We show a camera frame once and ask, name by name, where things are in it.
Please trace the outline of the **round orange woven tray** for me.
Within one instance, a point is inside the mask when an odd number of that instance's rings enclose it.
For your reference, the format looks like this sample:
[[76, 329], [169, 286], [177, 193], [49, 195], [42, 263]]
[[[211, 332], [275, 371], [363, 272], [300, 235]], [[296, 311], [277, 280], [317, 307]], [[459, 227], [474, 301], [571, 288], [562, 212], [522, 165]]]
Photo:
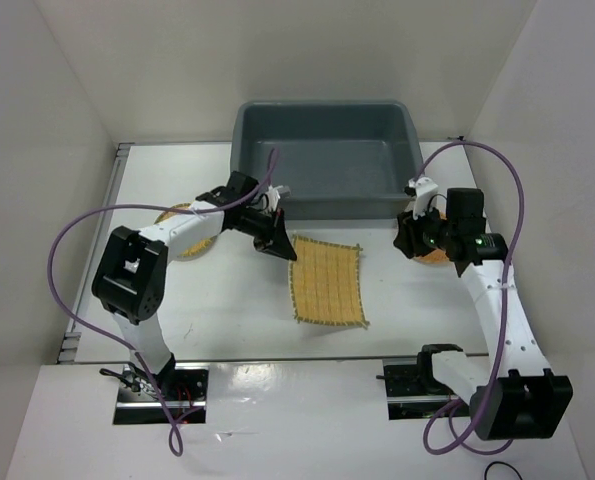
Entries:
[[430, 266], [443, 265], [448, 262], [448, 257], [442, 250], [434, 250], [431, 253], [416, 253], [414, 259], [422, 264]]

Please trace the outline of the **rectangular woven bamboo mat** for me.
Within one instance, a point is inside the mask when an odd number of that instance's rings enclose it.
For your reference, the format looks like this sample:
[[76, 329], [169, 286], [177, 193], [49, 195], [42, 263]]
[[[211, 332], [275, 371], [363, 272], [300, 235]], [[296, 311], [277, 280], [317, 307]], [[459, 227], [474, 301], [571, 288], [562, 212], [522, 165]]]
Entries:
[[299, 323], [363, 328], [360, 245], [343, 245], [302, 235], [293, 237], [297, 259], [289, 263], [289, 292]]

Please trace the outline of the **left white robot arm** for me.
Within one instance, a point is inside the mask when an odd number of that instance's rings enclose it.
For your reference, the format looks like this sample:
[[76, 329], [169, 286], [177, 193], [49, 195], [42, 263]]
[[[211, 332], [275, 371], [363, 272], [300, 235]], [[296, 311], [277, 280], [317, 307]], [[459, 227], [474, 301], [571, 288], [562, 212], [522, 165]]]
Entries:
[[234, 171], [226, 185], [199, 195], [160, 223], [136, 230], [120, 226], [111, 232], [92, 293], [130, 344], [131, 369], [153, 399], [167, 398], [176, 387], [176, 361], [157, 317], [168, 265], [190, 247], [227, 230], [250, 236], [258, 252], [295, 261], [279, 207], [288, 191]]

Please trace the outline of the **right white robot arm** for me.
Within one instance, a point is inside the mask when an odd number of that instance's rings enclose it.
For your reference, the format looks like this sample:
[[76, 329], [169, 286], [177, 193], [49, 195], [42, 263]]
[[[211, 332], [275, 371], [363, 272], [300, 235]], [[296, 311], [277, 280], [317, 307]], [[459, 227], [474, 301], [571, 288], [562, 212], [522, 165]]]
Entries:
[[417, 355], [416, 384], [427, 393], [450, 389], [467, 405], [481, 440], [552, 437], [573, 387], [553, 372], [535, 340], [507, 244], [486, 230], [483, 192], [451, 188], [440, 211], [438, 187], [429, 178], [410, 181], [406, 191], [413, 205], [397, 217], [394, 247], [409, 259], [446, 255], [474, 304], [491, 360], [483, 368], [455, 344], [425, 345]]

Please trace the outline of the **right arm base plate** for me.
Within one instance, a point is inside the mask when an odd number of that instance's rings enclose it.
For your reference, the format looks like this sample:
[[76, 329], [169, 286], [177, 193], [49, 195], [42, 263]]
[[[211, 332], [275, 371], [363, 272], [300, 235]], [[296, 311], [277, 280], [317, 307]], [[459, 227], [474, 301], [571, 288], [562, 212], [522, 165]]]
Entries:
[[391, 421], [429, 419], [445, 404], [457, 399], [447, 387], [430, 386], [423, 380], [412, 357], [385, 359], [376, 379], [384, 387]]

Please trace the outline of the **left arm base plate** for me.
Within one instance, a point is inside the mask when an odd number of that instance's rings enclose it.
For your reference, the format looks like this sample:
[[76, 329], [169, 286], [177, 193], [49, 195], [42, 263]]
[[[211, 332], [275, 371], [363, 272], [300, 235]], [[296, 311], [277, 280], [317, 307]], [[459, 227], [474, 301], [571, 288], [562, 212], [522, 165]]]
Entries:
[[[129, 365], [120, 372], [102, 368], [100, 374], [119, 382], [113, 424], [120, 426], [167, 424], [153, 387], [138, 377]], [[176, 366], [172, 383], [161, 389], [174, 420], [182, 425], [206, 421], [209, 366], [206, 363], [181, 362]]]

